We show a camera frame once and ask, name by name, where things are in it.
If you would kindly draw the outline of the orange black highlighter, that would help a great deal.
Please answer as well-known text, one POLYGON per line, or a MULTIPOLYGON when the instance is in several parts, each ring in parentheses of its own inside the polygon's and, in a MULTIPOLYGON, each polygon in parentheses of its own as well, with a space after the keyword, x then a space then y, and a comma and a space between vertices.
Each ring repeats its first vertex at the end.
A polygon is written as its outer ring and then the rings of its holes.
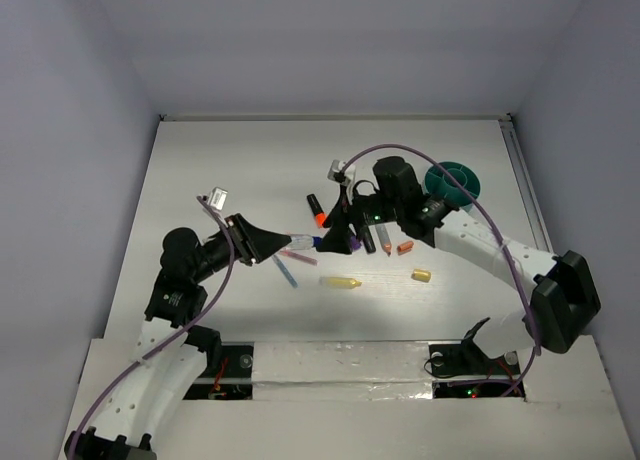
POLYGON ((314 221, 317 227, 322 229, 324 227, 324 222, 326 221, 326 213, 323 207, 321 206, 315 194, 308 194, 306 196, 306 200, 313 214, 314 221))

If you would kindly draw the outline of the purple black highlighter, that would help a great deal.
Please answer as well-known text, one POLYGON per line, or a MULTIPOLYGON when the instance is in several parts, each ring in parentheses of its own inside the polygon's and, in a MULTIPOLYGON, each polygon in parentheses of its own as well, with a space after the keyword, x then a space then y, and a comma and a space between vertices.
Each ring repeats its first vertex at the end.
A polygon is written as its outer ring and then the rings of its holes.
POLYGON ((361 242, 357 239, 356 236, 351 235, 349 238, 349 243, 350 243, 350 247, 351 247, 351 251, 357 251, 361 248, 361 242))

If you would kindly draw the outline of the blue black highlighter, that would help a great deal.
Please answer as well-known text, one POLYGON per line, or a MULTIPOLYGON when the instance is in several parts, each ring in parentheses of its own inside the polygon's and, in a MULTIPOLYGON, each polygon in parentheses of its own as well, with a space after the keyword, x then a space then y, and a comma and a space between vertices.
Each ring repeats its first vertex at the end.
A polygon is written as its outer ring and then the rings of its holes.
POLYGON ((376 245, 371 234, 370 227, 368 225, 363 225, 360 228, 359 235, 361 237, 361 242, 365 248, 365 251, 368 254, 373 254, 376 252, 376 245))

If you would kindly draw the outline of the grey marker orange tip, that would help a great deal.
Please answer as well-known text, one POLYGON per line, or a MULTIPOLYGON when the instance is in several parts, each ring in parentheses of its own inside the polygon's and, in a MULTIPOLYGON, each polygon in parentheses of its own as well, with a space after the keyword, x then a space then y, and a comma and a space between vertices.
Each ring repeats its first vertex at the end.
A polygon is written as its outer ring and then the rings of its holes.
POLYGON ((392 242, 389 237, 389 233, 386 228, 386 225, 384 223, 376 224, 375 229, 376 229, 376 233, 378 235, 382 250, 385 252, 387 256, 390 256, 392 254, 393 246, 392 246, 392 242))

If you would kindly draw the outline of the thin pink purple pen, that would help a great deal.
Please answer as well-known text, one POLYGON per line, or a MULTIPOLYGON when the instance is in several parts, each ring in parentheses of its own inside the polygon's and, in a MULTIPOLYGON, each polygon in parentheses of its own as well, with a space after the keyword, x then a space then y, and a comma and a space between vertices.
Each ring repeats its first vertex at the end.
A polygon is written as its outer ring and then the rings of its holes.
POLYGON ((284 256, 284 257, 287 257, 287 258, 291 258, 291 259, 294 259, 296 261, 308 264, 308 265, 312 265, 312 266, 317 266, 318 265, 318 261, 316 259, 311 258, 311 257, 309 257, 307 255, 304 255, 304 254, 297 253, 295 251, 283 249, 283 250, 280 250, 278 252, 278 254, 281 255, 281 256, 284 256))

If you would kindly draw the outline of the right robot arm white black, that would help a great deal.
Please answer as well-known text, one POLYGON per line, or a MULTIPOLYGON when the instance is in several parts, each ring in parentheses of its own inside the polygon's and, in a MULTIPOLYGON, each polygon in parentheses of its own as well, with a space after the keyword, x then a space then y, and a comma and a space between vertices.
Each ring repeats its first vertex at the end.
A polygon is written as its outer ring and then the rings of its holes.
POLYGON ((503 354, 525 348, 566 353, 601 309, 586 259, 536 250, 495 234, 447 199, 425 193, 413 167, 399 156, 373 167, 374 192, 356 190, 355 171, 333 161, 328 178, 340 186, 318 251, 351 254, 351 238, 365 240, 370 227, 394 222, 413 240, 470 262, 513 288, 520 311, 478 321, 463 337, 462 364, 482 372, 503 354))

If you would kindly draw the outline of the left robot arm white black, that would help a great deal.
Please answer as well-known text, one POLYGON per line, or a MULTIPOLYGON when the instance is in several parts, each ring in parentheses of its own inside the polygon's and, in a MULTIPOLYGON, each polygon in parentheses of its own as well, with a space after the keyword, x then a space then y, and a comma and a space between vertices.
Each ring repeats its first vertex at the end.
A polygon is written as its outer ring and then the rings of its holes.
POLYGON ((200 375, 217 373, 222 343, 200 319, 217 301, 203 282, 235 263, 260 263, 291 237, 250 224, 242 215, 221 219, 200 241, 186 227, 167 233, 160 271, 125 370, 99 395, 64 445, 68 459, 154 459, 155 448, 185 394, 200 375))

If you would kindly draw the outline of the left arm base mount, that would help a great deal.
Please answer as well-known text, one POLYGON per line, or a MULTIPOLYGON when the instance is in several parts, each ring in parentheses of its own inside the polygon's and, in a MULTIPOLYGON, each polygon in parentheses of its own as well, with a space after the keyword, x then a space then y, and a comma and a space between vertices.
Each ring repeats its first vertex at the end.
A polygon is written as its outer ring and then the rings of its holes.
POLYGON ((253 343, 223 343, 216 367, 206 370, 189 387, 185 400, 251 400, 253 343))

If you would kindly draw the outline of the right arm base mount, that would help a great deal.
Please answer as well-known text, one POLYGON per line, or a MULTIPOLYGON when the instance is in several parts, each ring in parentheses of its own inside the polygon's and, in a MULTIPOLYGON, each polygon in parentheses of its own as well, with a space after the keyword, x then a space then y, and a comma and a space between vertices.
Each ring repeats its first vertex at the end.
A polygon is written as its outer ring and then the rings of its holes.
POLYGON ((489 358, 475 343, 477 333, 488 321, 480 320, 458 343, 429 346, 423 370, 435 380, 435 398, 526 398, 518 354, 510 351, 489 358))

